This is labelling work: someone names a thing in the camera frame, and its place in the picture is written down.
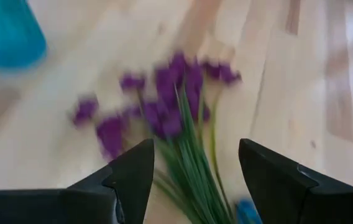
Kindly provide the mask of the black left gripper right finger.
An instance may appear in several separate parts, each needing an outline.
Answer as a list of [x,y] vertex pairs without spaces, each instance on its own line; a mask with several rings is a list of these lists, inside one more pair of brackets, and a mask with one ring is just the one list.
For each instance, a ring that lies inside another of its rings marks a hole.
[[239,142],[239,162],[263,223],[353,223],[353,186],[250,139]]

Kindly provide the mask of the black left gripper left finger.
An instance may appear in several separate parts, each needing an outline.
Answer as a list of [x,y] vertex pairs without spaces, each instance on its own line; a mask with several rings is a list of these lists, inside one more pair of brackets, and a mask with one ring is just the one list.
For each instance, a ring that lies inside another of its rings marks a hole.
[[67,188],[0,190],[0,223],[142,223],[154,157],[146,139]]

